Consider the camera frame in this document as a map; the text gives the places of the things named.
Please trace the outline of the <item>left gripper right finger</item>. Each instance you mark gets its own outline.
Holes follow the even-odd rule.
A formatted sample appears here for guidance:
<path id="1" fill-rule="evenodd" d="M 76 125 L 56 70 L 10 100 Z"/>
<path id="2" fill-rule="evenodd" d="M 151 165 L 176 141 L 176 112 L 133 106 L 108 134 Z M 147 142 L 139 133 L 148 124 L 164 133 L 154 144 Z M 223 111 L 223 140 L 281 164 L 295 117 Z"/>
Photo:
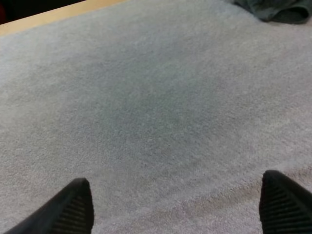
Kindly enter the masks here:
<path id="1" fill-rule="evenodd" d="M 262 177 L 259 217 L 264 234 L 310 234 L 312 194 L 277 170 Z"/>

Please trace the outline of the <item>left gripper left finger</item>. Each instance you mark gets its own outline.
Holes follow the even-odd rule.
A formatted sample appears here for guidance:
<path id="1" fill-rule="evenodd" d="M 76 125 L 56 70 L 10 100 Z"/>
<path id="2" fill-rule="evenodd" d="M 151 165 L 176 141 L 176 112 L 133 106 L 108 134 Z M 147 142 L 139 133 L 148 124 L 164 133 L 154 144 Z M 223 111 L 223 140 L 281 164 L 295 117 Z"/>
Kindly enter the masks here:
<path id="1" fill-rule="evenodd" d="M 90 183 L 76 178 L 7 234 L 90 234 L 94 225 Z"/>

